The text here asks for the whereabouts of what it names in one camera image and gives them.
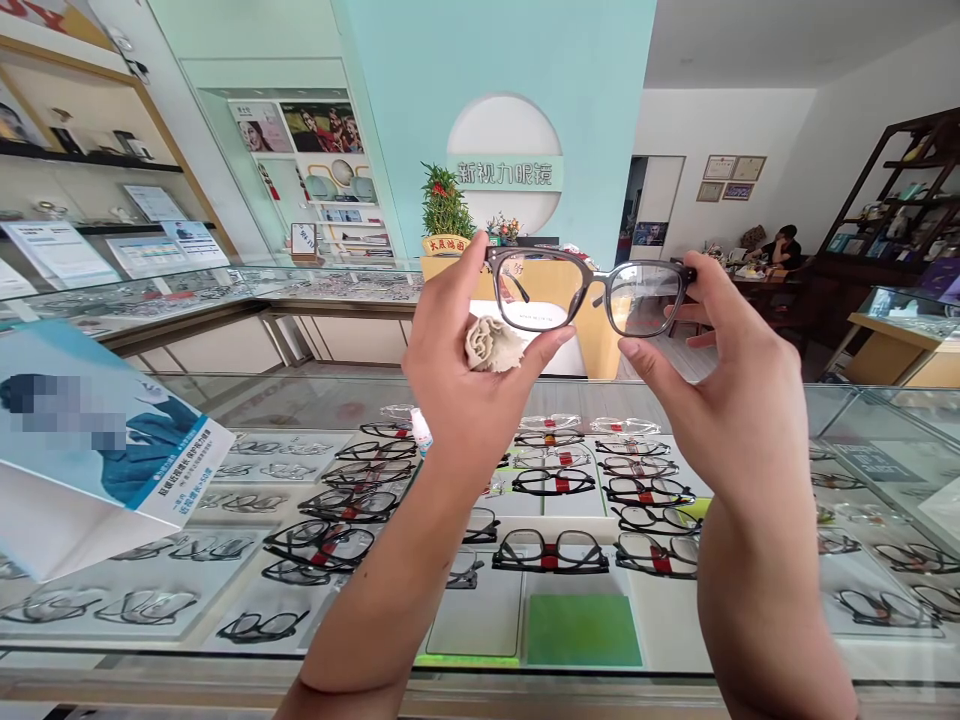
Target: forearm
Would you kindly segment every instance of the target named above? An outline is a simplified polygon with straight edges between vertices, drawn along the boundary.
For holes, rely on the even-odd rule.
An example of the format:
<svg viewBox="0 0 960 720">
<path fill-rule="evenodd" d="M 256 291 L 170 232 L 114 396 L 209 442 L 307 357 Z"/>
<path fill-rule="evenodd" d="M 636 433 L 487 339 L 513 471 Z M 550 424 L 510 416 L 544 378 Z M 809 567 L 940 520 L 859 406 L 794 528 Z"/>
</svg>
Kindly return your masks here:
<svg viewBox="0 0 960 720">
<path fill-rule="evenodd" d="M 493 472 L 464 464 L 440 447 L 431 449 L 317 631 L 300 673 L 307 686 L 355 693 L 406 681 L 476 501 L 464 494 L 465 483 L 451 477 Z"/>
<path fill-rule="evenodd" d="M 856 695 L 821 605 L 815 504 L 788 500 L 749 514 L 711 503 L 698 569 L 704 641 L 733 717 L 852 719 Z"/>
</svg>

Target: teal wall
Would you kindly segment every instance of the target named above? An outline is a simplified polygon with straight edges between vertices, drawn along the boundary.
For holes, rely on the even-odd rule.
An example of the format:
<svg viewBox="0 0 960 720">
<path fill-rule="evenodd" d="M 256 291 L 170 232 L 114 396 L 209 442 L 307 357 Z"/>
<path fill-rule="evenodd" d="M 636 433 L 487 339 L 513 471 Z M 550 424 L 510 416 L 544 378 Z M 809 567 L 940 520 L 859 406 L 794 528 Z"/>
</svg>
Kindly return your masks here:
<svg viewBox="0 0 960 720">
<path fill-rule="evenodd" d="M 560 204 L 538 234 L 613 265 L 656 0 L 333 5 L 362 66 L 408 255 L 422 254 L 420 161 L 446 162 L 471 101 L 516 93 L 553 124 L 566 168 Z"/>
</svg>

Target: framed certificate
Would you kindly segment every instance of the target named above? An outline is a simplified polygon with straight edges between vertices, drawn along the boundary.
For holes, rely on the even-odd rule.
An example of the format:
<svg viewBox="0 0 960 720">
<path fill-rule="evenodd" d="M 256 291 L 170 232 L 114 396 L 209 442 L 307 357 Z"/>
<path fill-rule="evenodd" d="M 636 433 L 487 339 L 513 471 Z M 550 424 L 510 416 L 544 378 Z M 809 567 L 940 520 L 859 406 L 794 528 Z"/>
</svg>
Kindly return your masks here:
<svg viewBox="0 0 960 720">
<path fill-rule="evenodd" d="M 703 171 L 704 180 L 729 180 L 733 176 L 736 155 L 711 155 L 707 158 L 707 168 Z"/>
</svg>

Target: decorative plant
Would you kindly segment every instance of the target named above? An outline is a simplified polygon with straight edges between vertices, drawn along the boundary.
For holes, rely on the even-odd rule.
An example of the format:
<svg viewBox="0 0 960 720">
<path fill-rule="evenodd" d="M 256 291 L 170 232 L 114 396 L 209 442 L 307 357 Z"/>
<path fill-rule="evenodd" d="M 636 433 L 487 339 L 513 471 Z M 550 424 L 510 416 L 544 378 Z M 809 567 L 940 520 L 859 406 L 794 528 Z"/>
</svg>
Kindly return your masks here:
<svg viewBox="0 0 960 720">
<path fill-rule="evenodd" d="M 457 189 L 457 178 L 439 165 L 420 163 L 427 169 L 423 186 L 423 226 L 427 235 L 459 235 L 472 238 L 476 232 L 470 211 Z"/>
</svg>

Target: picture frame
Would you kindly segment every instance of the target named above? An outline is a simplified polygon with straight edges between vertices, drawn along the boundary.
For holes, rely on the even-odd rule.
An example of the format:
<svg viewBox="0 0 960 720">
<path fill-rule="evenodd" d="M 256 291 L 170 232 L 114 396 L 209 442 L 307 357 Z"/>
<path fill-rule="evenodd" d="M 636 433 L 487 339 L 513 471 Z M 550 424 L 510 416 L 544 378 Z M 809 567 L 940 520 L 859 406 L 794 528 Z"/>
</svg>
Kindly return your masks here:
<svg viewBox="0 0 960 720">
<path fill-rule="evenodd" d="M 729 180 L 733 177 L 733 166 L 736 163 L 736 155 L 710 155 L 707 158 L 707 167 L 703 171 L 703 179 Z"/>
<path fill-rule="evenodd" d="M 738 182 L 757 182 L 760 179 L 760 173 L 763 172 L 763 166 L 767 162 L 766 155 L 740 155 L 733 166 L 733 177 L 731 180 Z"/>
<path fill-rule="evenodd" d="M 723 188 L 723 199 L 746 202 L 753 194 L 753 188 L 753 183 L 727 183 Z"/>
<path fill-rule="evenodd" d="M 702 182 L 697 193 L 697 202 L 720 202 L 723 195 L 723 183 Z"/>
</svg>

